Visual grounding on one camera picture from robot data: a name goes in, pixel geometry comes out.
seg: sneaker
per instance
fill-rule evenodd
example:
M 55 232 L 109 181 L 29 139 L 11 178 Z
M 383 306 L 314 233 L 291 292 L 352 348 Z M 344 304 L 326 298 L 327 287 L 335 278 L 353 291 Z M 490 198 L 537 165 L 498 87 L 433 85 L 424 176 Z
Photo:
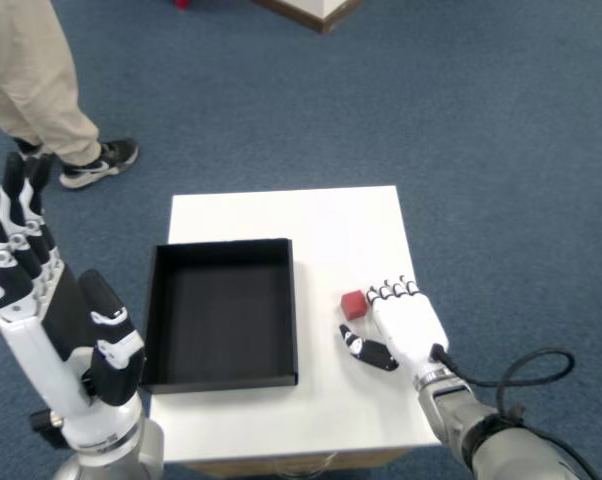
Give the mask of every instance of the sneaker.
M 39 158 L 44 153 L 51 153 L 42 143 L 39 145 L 32 145 L 31 143 L 28 143 L 25 140 L 17 137 L 12 137 L 12 140 L 14 140 L 14 143 L 17 144 L 17 147 L 19 148 L 19 155 L 21 155 L 23 160 L 27 160 L 28 157 Z
M 101 144 L 101 154 L 94 162 L 77 167 L 63 164 L 59 177 L 66 188 L 83 188 L 109 175 L 118 175 L 134 163 L 139 146 L 132 139 L 116 140 Z

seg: khaki trousers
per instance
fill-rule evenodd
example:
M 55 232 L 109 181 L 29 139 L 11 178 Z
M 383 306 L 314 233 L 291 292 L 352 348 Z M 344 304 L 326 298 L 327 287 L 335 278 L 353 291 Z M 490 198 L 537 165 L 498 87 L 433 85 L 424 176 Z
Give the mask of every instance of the khaki trousers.
M 99 130 L 78 106 L 72 54 L 50 0 L 0 0 L 0 128 L 86 165 Z

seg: red object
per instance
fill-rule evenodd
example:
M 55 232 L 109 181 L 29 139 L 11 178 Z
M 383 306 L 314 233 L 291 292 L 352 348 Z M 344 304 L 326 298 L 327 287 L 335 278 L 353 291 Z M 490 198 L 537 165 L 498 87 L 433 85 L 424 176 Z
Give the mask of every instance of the red object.
M 185 10 L 190 5 L 190 0 L 174 0 L 174 5 L 181 10 Z
M 346 293 L 341 297 L 341 309 L 348 320 L 354 320 L 364 316 L 368 312 L 368 304 L 365 301 L 363 292 Z

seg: white table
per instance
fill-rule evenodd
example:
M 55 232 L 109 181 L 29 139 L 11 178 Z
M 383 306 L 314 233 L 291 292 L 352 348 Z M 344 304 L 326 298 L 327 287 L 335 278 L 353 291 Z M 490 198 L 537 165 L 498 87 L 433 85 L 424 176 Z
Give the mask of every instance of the white table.
M 343 293 L 413 276 L 395 187 L 173 197 L 169 243 L 292 239 L 299 384 L 153 395 L 165 461 L 194 463 L 436 444 L 402 369 L 351 358 Z M 350 324 L 380 340 L 372 320 Z

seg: black tray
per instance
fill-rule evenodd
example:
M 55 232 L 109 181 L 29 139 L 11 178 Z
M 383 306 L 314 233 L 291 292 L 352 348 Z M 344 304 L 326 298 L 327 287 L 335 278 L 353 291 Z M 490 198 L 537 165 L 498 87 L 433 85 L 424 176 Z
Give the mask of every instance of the black tray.
M 292 265 L 288 239 L 157 246 L 142 387 L 296 385 Z

